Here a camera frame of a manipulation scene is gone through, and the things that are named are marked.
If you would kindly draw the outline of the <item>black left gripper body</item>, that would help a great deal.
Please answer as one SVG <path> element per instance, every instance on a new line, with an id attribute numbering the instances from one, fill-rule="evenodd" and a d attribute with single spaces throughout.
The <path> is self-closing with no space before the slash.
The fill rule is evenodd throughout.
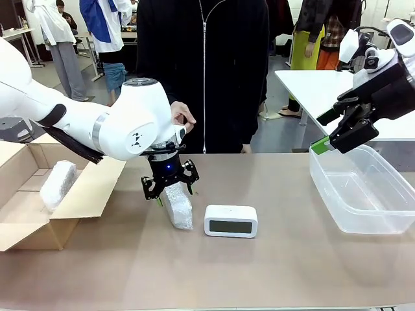
<path id="1" fill-rule="evenodd" d="M 149 187 L 153 185 L 167 187 L 179 181 L 187 181 L 178 153 L 150 155 L 148 161 L 152 170 L 152 181 L 147 181 Z"/>

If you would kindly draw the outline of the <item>person's right hand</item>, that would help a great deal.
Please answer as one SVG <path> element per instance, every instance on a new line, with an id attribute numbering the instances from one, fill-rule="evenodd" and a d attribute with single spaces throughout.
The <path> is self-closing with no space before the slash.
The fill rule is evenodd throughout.
<path id="1" fill-rule="evenodd" d="M 183 102 L 174 101 L 171 104 L 172 122 L 176 125 L 185 126 L 190 132 L 196 124 L 196 119 L 191 114 L 188 106 Z"/>

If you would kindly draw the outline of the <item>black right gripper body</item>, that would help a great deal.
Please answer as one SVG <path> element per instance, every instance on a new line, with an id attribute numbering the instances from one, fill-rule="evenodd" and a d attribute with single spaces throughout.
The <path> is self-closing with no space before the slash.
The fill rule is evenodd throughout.
<path id="1" fill-rule="evenodd" d="M 370 120 L 396 120 L 414 110 L 414 86 L 403 63 L 393 63 L 369 73 L 362 69 L 353 77 L 353 90 L 372 92 Z"/>

